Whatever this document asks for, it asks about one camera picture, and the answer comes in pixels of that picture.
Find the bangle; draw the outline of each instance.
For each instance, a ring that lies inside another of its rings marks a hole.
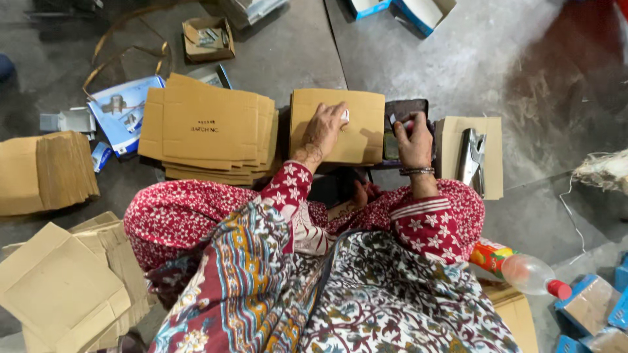
[[[401,168],[399,169],[399,175],[408,176],[410,174],[434,174],[434,168]]]

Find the blue box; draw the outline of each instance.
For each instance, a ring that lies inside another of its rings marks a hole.
[[[590,353],[590,350],[575,339],[561,335],[556,346],[556,353]]]
[[[351,4],[351,10],[354,13],[355,19],[361,19],[370,14],[385,10],[390,6],[392,0],[349,0]]]
[[[615,308],[610,312],[609,324],[624,331],[628,330],[628,289],[624,291]]]
[[[96,148],[94,148],[94,152],[92,152],[92,164],[94,164],[94,173],[100,173],[102,167],[105,166],[105,163],[111,157],[111,153],[113,153],[113,149],[104,143],[98,142]]]
[[[588,274],[571,291],[571,296],[559,300],[554,309],[563,314],[585,336],[595,336],[608,326],[609,313],[621,294],[602,277]]]
[[[624,254],[622,264],[615,268],[615,289],[625,291],[628,288],[628,253]]]
[[[438,26],[446,17],[449,15],[449,12],[456,6],[455,0],[433,0],[438,9],[442,12],[443,16],[438,20],[434,21],[433,18],[426,18],[426,13],[420,13],[420,4],[425,0],[394,0],[394,4],[405,14],[410,22],[414,23],[415,26],[419,28],[419,30],[425,35],[429,36],[434,32],[436,26]]]

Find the open cardboard box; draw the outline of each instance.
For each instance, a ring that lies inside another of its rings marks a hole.
[[[131,307],[106,261],[52,223],[0,268],[0,305],[55,352],[84,351]]]
[[[425,36],[432,34],[456,6],[456,0],[393,0],[393,3]]]
[[[46,237],[48,237],[56,232],[64,231],[58,229],[53,224],[49,224],[40,232],[46,232]],[[66,233],[71,234],[73,238],[80,241],[85,247],[87,247],[87,249],[89,249],[91,253],[93,253],[93,255],[98,258],[103,265],[108,266],[109,269],[122,281],[126,291],[128,292],[131,305],[117,319],[115,319],[112,323],[109,323],[98,334],[94,335],[95,331],[92,331],[90,335],[86,334],[85,337],[81,337],[82,341],[80,344],[79,341],[76,340],[75,343],[77,344],[71,347],[50,346],[35,333],[38,330],[37,328],[33,330],[28,325],[23,324],[22,331],[28,353],[92,352],[99,349],[117,347],[119,336],[126,334],[131,327],[137,325],[137,323],[150,311],[152,305],[157,302],[156,297],[148,294],[146,291],[144,273],[139,267],[138,262],[135,260],[131,243],[124,233],[124,225],[122,221],[119,220],[112,212],[106,212],[94,217],[93,219],[89,219],[73,228],[70,228]],[[5,258],[8,258],[22,247],[25,247],[25,249],[28,248],[26,244],[28,244],[28,242],[5,246],[2,248],[2,253]],[[76,256],[75,252],[76,251],[65,253],[58,259],[60,261],[69,261]],[[51,266],[47,267],[46,270],[53,273]],[[90,275],[91,277],[97,276],[96,273],[91,272]],[[93,280],[99,282],[99,278],[93,278]],[[63,287],[62,285],[69,285],[67,282],[73,283],[70,280],[66,281],[66,283],[58,282],[52,284],[52,286],[48,286],[45,291],[46,296],[50,296],[51,293],[56,292],[60,286]],[[72,297],[72,295],[67,296],[71,297],[67,298],[67,301],[73,304],[76,304],[77,302],[83,304],[91,299],[82,297],[76,298]],[[65,304],[65,297],[66,296],[63,297],[63,300],[58,301],[58,303],[61,305]],[[46,322],[67,323],[72,321],[71,315],[73,313],[74,311],[66,311],[63,312],[62,316],[56,315],[54,317],[45,317],[45,319]],[[90,318],[89,322],[94,325],[100,325],[100,327],[103,326],[102,318],[97,319],[96,321],[93,321]],[[84,330],[84,326],[85,323],[80,322],[74,327],[74,329]]]
[[[203,28],[218,30],[216,32],[219,38],[214,42],[214,47],[197,46],[200,41],[198,30]],[[221,38],[222,31],[227,32],[229,42],[226,45],[223,44]],[[183,41],[185,44],[185,55],[193,62],[231,59],[236,56],[231,29],[225,18],[202,17],[188,19],[183,22]]]

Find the white rope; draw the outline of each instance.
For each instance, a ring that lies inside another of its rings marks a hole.
[[[569,219],[571,219],[571,223],[573,223],[573,227],[576,229],[576,232],[578,232],[578,235],[580,236],[580,239],[582,239],[582,253],[580,255],[578,255],[577,258],[573,259],[569,263],[570,265],[573,264],[574,262],[576,262],[576,260],[580,259],[580,257],[582,257],[584,254],[587,253],[587,251],[585,250],[585,237],[580,232],[580,229],[578,229],[578,226],[576,225],[576,221],[573,220],[573,213],[569,209],[569,206],[567,206],[567,203],[565,202],[565,199],[563,199],[563,195],[567,195],[567,194],[571,193],[571,188],[572,188],[571,182],[572,181],[573,181],[573,174],[571,174],[571,178],[569,179],[569,191],[563,192],[562,194],[560,194],[558,196],[558,198],[560,198],[560,200],[563,202],[563,206],[565,206],[565,209],[567,210],[567,214],[569,214]]]

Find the juice bottle label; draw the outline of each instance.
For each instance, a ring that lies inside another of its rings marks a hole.
[[[502,263],[508,256],[516,253],[517,251],[513,251],[507,246],[480,238],[471,252],[469,262],[480,266],[498,278],[504,279]]]

